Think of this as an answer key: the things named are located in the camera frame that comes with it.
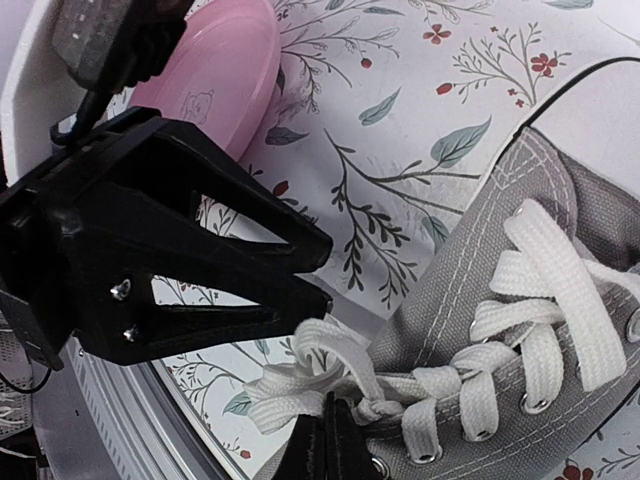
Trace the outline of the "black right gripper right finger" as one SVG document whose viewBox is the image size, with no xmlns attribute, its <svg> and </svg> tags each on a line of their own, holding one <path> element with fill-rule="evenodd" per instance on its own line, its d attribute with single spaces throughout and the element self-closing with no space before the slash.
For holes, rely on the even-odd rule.
<svg viewBox="0 0 640 480">
<path fill-rule="evenodd" d="M 328 401 L 328 478 L 330 480 L 379 480 L 375 467 L 344 400 Z"/>
</svg>

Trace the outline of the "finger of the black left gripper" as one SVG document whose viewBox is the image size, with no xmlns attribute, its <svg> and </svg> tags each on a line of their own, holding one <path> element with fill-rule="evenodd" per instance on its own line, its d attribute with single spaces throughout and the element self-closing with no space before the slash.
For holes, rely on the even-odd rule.
<svg viewBox="0 0 640 480">
<path fill-rule="evenodd" d="M 269 280 L 252 305 L 159 305 L 151 278 L 133 274 L 116 298 L 115 281 L 78 300 L 74 335 L 84 350 L 117 365 L 134 365 L 229 342 L 290 335 L 306 319 L 323 318 L 331 296 L 298 277 Z"/>
<path fill-rule="evenodd" d="M 290 288 L 322 267 L 332 239 L 255 180 L 194 124 L 133 108 L 78 119 L 55 142 L 61 169 L 58 278 L 80 285 L 144 273 L 224 291 Z M 218 236 L 191 218 L 202 197 L 274 234 L 271 243 Z"/>
</svg>

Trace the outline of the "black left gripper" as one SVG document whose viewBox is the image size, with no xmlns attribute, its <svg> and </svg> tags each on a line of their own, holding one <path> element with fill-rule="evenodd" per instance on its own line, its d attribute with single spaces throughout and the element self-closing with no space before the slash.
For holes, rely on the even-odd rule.
<svg viewBox="0 0 640 480">
<path fill-rule="evenodd" d="M 27 356 L 60 371 L 81 328 L 81 272 L 91 256 L 83 213 L 91 176 L 28 176 L 1 194 L 1 310 Z"/>
</svg>

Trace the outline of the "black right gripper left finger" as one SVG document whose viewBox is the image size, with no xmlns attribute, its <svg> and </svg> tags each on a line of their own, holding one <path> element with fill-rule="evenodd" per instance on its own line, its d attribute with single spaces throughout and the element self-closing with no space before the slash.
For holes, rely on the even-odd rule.
<svg viewBox="0 0 640 480">
<path fill-rule="evenodd" d="M 276 480 L 325 480 L 326 432 L 323 417 L 299 415 Z"/>
</svg>

